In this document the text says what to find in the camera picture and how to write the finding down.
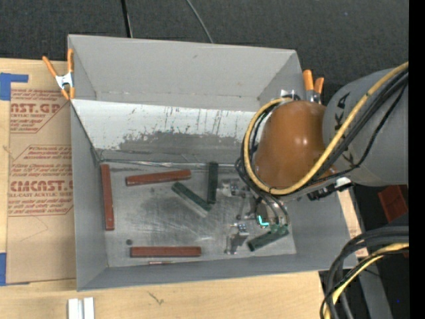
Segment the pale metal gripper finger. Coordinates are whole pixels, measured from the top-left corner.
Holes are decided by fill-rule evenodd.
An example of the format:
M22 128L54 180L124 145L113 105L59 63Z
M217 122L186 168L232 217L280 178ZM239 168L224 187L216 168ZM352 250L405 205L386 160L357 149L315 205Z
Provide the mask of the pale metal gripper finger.
M226 236L226 248L224 253L235 255L238 247L242 246L248 238L249 232L245 223L234 223L230 226L230 232Z
M242 195L240 182L237 179L222 180L219 190L225 197L239 197Z

